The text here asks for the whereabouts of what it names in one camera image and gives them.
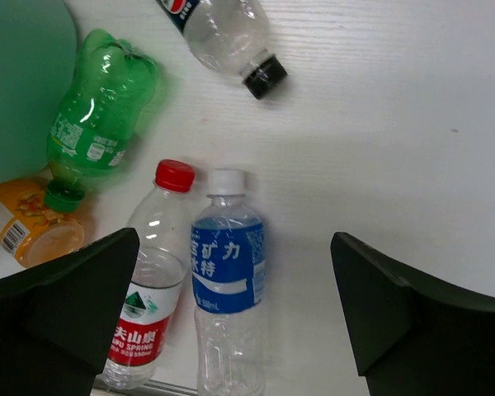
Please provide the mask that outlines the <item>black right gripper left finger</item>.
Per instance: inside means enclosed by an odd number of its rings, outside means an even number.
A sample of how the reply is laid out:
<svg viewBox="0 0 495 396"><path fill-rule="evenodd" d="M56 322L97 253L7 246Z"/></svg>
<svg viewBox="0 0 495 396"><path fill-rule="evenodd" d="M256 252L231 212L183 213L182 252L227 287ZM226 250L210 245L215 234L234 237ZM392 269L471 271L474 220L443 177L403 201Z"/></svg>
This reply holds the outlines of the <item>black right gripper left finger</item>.
<svg viewBox="0 0 495 396"><path fill-rule="evenodd" d="M105 366L139 236L123 228L0 279L0 395L88 395Z"/></svg>

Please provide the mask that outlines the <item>black cap clear bottle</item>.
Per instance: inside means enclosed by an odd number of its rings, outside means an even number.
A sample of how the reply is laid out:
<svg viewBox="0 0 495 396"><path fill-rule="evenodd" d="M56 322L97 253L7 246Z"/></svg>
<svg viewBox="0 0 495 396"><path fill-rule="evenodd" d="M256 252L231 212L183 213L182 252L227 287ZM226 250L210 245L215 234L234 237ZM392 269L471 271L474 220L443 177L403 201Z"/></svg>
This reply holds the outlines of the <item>black cap clear bottle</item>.
<svg viewBox="0 0 495 396"><path fill-rule="evenodd" d="M287 77L269 51L270 22L258 1L159 1L190 52L206 68L242 84L258 100Z"/></svg>

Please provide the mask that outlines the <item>red cap water bottle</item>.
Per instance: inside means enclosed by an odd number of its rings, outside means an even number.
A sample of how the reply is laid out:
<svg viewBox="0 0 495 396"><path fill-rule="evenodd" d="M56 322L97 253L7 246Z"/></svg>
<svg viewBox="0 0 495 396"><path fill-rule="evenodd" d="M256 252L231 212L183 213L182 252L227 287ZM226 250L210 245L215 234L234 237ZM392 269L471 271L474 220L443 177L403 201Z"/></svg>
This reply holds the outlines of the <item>red cap water bottle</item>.
<svg viewBox="0 0 495 396"><path fill-rule="evenodd" d="M153 189L130 216L139 252L101 374L112 389L134 389L153 376L190 266L188 195L194 179L190 165L163 159Z"/></svg>

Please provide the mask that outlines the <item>green plastic bottle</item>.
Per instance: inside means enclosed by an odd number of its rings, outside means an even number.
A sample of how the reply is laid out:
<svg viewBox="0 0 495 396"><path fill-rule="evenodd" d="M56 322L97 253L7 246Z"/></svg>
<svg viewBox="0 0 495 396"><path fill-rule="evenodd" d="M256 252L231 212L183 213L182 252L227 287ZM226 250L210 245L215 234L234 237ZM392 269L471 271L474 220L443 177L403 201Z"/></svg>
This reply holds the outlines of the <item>green plastic bottle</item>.
<svg viewBox="0 0 495 396"><path fill-rule="evenodd" d="M156 61L130 42L103 29L87 35L47 138L53 178L45 205L73 212L88 189L115 172L157 82Z"/></svg>

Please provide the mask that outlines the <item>orange juice bottle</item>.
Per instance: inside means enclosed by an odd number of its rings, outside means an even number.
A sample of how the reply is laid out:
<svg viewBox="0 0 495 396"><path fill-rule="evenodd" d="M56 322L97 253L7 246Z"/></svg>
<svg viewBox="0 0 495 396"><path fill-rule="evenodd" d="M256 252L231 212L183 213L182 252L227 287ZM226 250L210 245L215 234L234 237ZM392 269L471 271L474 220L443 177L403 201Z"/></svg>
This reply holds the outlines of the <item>orange juice bottle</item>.
<svg viewBox="0 0 495 396"><path fill-rule="evenodd" d="M73 212L84 196L56 180L0 184L0 246L24 268L80 249L85 231Z"/></svg>

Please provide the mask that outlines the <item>blue label clear bottle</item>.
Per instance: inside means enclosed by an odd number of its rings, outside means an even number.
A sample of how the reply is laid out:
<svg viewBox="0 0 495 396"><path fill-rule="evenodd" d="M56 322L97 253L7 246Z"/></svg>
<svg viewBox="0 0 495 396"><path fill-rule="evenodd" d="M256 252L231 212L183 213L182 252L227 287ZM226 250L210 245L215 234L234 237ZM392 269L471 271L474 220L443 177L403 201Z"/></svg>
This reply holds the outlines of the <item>blue label clear bottle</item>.
<svg viewBox="0 0 495 396"><path fill-rule="evenodd" d="M265 229L246 204L245 173L208 175L210 205L191 226L191 280L196 302L197 392L262 395L262 300Z"/></svg>

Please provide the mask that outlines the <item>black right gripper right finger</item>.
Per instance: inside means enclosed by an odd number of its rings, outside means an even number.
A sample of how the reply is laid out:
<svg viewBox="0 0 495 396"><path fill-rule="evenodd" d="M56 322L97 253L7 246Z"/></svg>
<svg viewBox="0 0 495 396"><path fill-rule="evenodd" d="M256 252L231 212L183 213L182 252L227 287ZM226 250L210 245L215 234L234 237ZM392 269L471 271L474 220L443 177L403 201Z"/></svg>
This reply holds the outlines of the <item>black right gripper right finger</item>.
<svg viewBox="0 0 495 396"><path fill-rule="evenodd" d="M356 370L372 395L495 395L495 297L336 232L331 256Z"/></svg>

